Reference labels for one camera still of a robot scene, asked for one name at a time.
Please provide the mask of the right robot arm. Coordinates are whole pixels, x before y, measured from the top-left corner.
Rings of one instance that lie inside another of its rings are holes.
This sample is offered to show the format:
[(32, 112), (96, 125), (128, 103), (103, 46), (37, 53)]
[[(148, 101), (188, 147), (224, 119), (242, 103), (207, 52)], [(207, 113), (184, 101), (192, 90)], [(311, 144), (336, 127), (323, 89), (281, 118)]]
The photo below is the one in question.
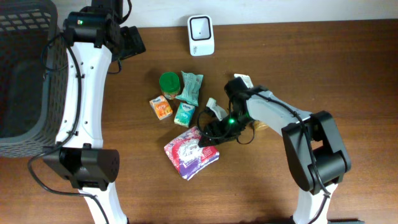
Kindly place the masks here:
[(242, 77), (225, 86), (228, 110), (208, 102), (215, 120), (200, 128), (200, 147), (238, 140), (250, 123), (260, 121), (282, 136), (289, 171), (299, 187), (290, 223), (328, 223), (333, 192), (351, 169), (351, 159), (335, 120), (327, 111), (311, 113), (278, 99), (264, 86), (250, 87)]

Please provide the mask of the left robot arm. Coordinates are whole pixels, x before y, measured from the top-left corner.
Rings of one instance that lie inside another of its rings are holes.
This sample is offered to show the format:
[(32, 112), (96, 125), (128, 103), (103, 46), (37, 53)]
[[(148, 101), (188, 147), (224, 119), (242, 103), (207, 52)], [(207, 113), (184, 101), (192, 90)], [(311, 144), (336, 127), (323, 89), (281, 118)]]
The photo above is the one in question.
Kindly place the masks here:
[(101, 128), (104, 84), (113, 62), (145, 52), (136, 27), (123, 26), (122, 1), (92, 1), (69, 13), (58, 34), (68, 63), (63, 118), (54, 146), (40, 158), (83, 197), (95, 223), (128, 223), (116, 191), (119, 152), (104, 149)]

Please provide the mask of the orange tissue pack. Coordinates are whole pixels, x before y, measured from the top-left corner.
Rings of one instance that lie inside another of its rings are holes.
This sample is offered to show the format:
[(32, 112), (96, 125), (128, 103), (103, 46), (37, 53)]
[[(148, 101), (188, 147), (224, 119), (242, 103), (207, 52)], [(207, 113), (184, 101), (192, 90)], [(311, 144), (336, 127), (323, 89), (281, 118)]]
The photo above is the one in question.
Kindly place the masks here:
[(157, 98), (150, 100), (149, 104), (159, 120), (168, 118), (173, 114), (173, 110), (169, 102), (163, 95), (160, 95)]

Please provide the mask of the green lid glass jar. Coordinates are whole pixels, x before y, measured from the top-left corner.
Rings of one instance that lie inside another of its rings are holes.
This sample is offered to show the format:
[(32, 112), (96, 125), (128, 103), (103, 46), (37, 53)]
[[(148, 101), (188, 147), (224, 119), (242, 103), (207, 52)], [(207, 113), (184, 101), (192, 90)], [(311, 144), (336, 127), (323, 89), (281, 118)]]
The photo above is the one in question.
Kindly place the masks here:
[(169, 100), (175, 99), (180, 93), (180, 80), (174, 72), (163, 73), (159, 78), (159, 85), (162, 94)]

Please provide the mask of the red purple pad package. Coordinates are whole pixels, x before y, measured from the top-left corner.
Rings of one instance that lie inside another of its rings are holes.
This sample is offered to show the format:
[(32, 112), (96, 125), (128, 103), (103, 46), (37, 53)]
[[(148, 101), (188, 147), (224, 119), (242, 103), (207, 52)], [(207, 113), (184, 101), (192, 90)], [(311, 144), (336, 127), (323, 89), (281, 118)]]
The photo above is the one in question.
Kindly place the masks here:
[(190, 180), (199, 171), (219, 159), (214, 146), (198, 145), (201, 133), (196, 126), (185, 131), (164, 146), (164, 151), (180, 176)]

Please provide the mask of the teal tissue pack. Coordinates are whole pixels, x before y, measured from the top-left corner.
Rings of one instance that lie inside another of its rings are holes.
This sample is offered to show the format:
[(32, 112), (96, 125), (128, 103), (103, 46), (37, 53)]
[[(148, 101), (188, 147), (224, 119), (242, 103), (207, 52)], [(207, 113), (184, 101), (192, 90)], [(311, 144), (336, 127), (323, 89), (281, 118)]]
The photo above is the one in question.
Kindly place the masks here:
[(174, 123), (188, 128), (195, 112), (195, 106), (187, 103), (180, 103), (176, 112)]

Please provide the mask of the mint green wipes packet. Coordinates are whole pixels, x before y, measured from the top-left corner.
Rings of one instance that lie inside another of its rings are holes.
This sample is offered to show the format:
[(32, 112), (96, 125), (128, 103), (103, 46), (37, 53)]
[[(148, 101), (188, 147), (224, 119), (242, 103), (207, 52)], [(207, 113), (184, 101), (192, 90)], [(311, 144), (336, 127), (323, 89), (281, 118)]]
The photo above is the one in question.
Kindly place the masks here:
[(185, 73), (182, 71), (184, 88), (176, 99), (186, 101), (188, 104), (198, 106), (198, 96), (203, 81), (203, 75)]

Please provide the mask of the white cream tube gold cap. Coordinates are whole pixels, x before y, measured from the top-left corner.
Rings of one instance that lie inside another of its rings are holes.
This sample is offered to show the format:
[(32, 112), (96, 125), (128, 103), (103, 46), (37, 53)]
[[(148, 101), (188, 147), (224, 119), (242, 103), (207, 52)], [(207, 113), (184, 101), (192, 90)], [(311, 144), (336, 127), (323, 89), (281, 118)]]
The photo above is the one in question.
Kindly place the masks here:
[[(234, 74), (235, 78), (241, 78), (243, 80), (243, 82), (245, 83), (245, 85), (247, 86), (247, 88), (253, 88), (254, 85), (252, 84), (251, 78), (248, 75), (243, 75), (243, 74), (238, 74), (235, 73)], [(255, 131), (262, 131), (268, 128), (268, 125), (266, 125), (265, 123), (261, 122), (261, 121), (255, 121), (253, 122), (253, 124), (251, 125), (251, 127), (255, 130)]]

